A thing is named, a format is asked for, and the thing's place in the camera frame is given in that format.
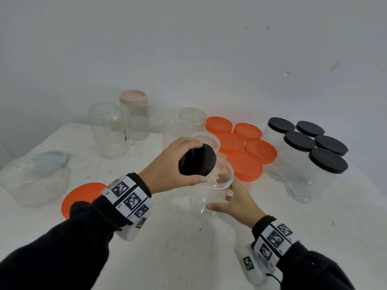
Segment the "black sleeve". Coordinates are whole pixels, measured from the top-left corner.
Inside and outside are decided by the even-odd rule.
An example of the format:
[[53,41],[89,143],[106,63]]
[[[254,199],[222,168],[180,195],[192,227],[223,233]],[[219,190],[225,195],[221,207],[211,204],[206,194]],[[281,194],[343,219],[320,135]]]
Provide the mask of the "black sleeve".
[[127,223],[104,196],[74,203],[68,220],[0,263],[0,289],[91,289],[113,232]]
[[[265,216],[253,227],[255,240],[276,218]],[[294,243],[277,263],[282,272],[281,289],[350,290],[353,285],[333,260],[314,251],[308,251],[301,243]]]

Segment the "orange circular disc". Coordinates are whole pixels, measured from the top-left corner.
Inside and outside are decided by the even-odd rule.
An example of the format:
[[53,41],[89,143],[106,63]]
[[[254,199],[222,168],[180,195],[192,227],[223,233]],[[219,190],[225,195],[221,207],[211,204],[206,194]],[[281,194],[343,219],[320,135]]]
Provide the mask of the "orange circular disc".
[[206,129],[217,135],[219,132],[231,132],[233,124],[222,117],[210,117],[206,121]]
[[92,182],[78,186],[71,191],[62,202],[62,215],[68,219],[70,217],[70,207],[76,201],[86,201],[92,203],[101,195],[101,191],[107,186],[103,183]]
[[263,166],[252,154],[245,151],[235,151],[227,157],[227,161],[234,167],[235,175],[241,181],[253,182],[263,171]]
[[216,136],[220,140],[220,149],[221,153],[229,155],[233,151],[238,151],[243,149],[243,141],[234,133],[231,132],[220,132]]
[[244,150],[257,157],[263,165],[271,164],[277,157],[276,148],[260,139],[247,141]]
[[238,123],[234,127],[234,133],[243,141],[259,139],[262,136],[262,131],[257,126],[249,123]]

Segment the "black lid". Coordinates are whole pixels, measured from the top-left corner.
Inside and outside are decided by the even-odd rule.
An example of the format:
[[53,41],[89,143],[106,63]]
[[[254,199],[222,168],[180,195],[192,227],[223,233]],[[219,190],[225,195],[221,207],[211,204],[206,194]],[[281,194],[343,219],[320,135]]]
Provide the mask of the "black lid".
[[201,148],[193,148],[185,153],[179,161],[179,172],[181,175],[210,174],[216,164],[216,154],[211,146],[203,143]]
[[330,136],[317,135],[315,142],[318,148],[330,150],[339,156],[344,156],[348,152],[348,148],[345,144]]
[[316,147],[313,139],[297,131],[286,132],[284,141],[292,148],[300,151],[310,151]]
[[278,118],[278,117],[270,118],[267,124],[274,131],[284,133],[284,134],[288,131],[293,131],[295,129],[295,126],[293,125],[292,122],[289,122],[288,120]]
[[298,121],[296,128],[301,133],[311,137],[316,137],[317,135],[323,135],[325,133],[324,129],[320,126],[308,121]]
[[309,153],[309,159],[321,169],[341,174],[348,169],[347,162],[338,154],[324,148],[314,148]]

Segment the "wall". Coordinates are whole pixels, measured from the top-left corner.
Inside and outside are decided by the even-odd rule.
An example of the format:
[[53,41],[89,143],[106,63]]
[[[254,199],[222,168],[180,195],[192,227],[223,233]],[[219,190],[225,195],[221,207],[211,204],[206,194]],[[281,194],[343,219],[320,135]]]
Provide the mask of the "wall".
[[271,116],[310,120],[383,187],[385,8],[387,0],[0,0],[0,139],[25,154],[66,122],[86,122],[90,104],[134,88],[151,96],[154,131],[186,106],[262,128]]

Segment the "person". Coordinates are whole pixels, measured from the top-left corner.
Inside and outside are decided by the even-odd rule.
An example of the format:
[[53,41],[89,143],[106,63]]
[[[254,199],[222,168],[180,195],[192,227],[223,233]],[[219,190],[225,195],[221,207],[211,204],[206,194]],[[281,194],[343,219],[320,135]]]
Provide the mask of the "person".
[[[179,138],[142,172],[130,175],[150,195],[205,182],[204,176],[184,176],[178,171],[181,157],[201,146],[196,139]],[[210,203],[207,208],[248,226],[257,240],[275,218],[259,208],[238,179],[231,189],[228,203]],[[91,289],[108,259],[114,231],[126,224],[128,219],[103,195],[91,204],[74,203],[68,220],[0,263],[0,289]],[[283,273],[281,289],[354,289],[334,261],[308,251],[300,242],[289,248],[277,267]]]

